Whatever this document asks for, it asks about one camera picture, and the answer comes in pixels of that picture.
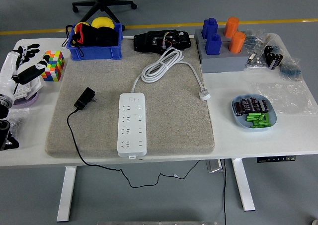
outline purple base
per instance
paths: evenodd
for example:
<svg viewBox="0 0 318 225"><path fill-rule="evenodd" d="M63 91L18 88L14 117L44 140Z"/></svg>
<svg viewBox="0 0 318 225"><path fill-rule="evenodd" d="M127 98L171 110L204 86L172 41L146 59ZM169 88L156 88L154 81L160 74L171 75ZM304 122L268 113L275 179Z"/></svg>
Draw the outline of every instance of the purple base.
<svg viewBox="0 0 318 225"><path fill-rule="evenodd" d="M39 97L38 92L36 92L32 97L30 97L28 100L24 98L20 98L14 101L14 105L12 108L23 108L23 107L28 107L32 105Z"/></svg>

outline chair base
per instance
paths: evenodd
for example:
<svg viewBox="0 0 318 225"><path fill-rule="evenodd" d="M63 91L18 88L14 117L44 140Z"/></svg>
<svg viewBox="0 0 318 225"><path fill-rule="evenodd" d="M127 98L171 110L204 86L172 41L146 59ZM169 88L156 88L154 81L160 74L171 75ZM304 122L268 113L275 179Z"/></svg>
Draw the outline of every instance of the chair base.
<svg viewBox="0 0 318 225"><path fill-rule="evenodd" d="M109 9L111 5L131 5L132 9L137 9L137 5L131 0L86 0L72 3L73 11L78 12L77 6L92 6L88 13L80 20L81 22L90 19L98 10L106 12L116 23L120 23L114 13Z"/></svg>

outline orange cylinder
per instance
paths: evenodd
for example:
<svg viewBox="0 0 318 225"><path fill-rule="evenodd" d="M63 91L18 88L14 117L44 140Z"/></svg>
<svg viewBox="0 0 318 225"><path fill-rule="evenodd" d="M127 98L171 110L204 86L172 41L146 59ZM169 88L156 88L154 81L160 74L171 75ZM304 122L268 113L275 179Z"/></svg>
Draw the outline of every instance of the orange cylinder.
<svg viewBox="0 0 318 225"><path fill-rule="evenodd" d="M246 36L243 32L235 32L230 42L229 51L232 53L239 53L242 50L245 37Z"/></svg>
<svg viewBox="0 0 318 225"><path fill-rule="evenodd" d="M232 38L233 34L238 30L239 19L236 17L230 17L227 20L227 24L225 26L224 35L228 38Z"/></svg>

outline blue plastic bin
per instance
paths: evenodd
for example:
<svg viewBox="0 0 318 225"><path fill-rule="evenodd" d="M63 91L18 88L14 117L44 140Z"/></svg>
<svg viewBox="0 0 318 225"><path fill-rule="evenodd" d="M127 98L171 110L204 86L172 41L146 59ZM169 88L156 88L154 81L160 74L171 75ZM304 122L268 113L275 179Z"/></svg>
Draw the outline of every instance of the blue plastic bin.
<svg viewBox="0 0 318 225"><path fill-rule="evenodd" d="M121 59L121 41L123 40L122 33L122 24L115 23L115 31L118 34L118 46L109 46L109 47L101 47L101 46L80 46L80 49L83 51L84 56L80 56L80 51L77 47L71 45L72 35L74 35L74 29L71 30L70 38L66 45L66 48L70 50L72 55L72 60L106 60L113 59L119 60Z"/></svg>

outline rubik's cube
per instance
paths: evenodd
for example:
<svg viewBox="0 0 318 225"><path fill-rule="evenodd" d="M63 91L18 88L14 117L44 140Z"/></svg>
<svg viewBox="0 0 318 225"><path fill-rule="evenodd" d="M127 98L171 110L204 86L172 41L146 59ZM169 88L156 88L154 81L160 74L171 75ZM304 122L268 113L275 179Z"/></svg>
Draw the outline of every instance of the rubik's cube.
<svg viewBox="0 0 318 225"><path fill-rule="evenodd" d="M50 56L45 71L41 74L44 81L59 81L64 67L64 57L61 51L48 50L46 55Z"/></svg>

